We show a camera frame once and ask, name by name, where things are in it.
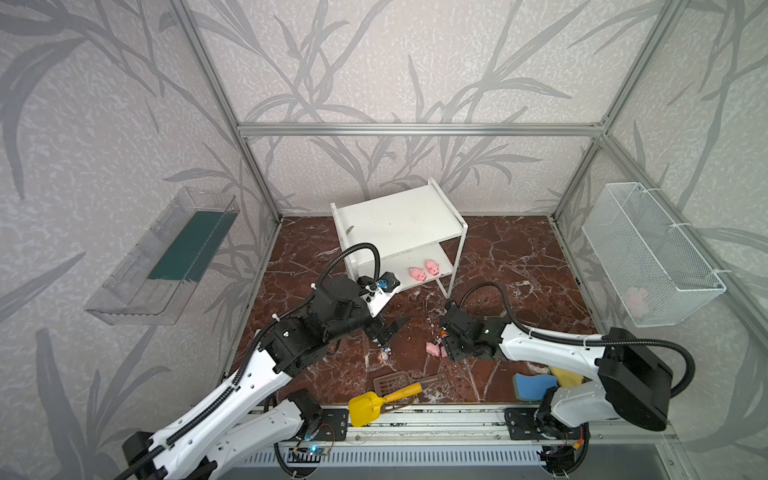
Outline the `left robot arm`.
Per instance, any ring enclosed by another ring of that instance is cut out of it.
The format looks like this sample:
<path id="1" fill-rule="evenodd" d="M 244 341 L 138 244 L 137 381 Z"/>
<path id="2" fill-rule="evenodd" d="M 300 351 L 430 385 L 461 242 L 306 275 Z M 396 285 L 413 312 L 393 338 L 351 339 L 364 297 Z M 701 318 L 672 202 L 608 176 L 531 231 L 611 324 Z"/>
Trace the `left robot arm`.
<path id="1" fill-rule="evenodd" d="M 255 451 L 306 432 L 321 409 L 305 391 L 255 419 L 247 416 L 346 336 L 363 331 L 385 345 L 408 321 L 386 323 L 380 316 L 400 288 L 391 272 L 376 280 L 317 281 L 305 301 L 257 332 L 239 368 L 202 401 L 154 433 L 131 435 L 119 478 L 217 479 Z"/>

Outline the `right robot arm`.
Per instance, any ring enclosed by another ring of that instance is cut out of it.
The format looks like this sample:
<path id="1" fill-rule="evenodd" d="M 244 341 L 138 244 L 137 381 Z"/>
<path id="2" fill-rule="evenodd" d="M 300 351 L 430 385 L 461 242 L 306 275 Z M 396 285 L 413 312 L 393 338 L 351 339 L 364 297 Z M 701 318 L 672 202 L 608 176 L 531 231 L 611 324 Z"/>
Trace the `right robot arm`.
<path id="1" fill-rule="evenodd" d="M 625 329 L 614 327 L 605 336 L 530 329 L 507 315 L 473 317 L 454 301 L 446 304 L 440 326 L 446 354 L 454 362 L 530 362 L 584 378 L 579 386 L 545 393 L 537 417 L 542 427 L 576 428 L 616 418 L 648 431 L 667 427 L 673 371 L 652 351 L 653 342 Z"/>

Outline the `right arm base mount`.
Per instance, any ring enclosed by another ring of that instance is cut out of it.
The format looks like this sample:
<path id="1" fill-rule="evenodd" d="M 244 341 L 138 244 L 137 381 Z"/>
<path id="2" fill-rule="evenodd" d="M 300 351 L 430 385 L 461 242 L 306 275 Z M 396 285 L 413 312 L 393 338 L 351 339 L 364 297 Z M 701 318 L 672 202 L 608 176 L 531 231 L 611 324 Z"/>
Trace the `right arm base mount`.
<path id="1" fill-rule="evenodd" d="M 584 443 L 591 438 L 587 424 L 568 427 L 537 407 L 506 408 L 504 423 L 511 440 Z"/>

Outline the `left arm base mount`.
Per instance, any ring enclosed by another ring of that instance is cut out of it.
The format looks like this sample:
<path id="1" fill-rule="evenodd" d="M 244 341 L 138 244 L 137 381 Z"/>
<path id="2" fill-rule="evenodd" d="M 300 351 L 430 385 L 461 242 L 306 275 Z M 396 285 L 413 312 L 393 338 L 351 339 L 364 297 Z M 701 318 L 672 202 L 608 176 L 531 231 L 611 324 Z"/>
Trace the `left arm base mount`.
<path id="1" fill-rule="evenodd" d="M 296 440 L 343 441 L 350 426 L 347 407 L 322 407 L 305 389 L 290 393 L 285 401 L 292 402 L 299 410 L 301 420 Z"/>

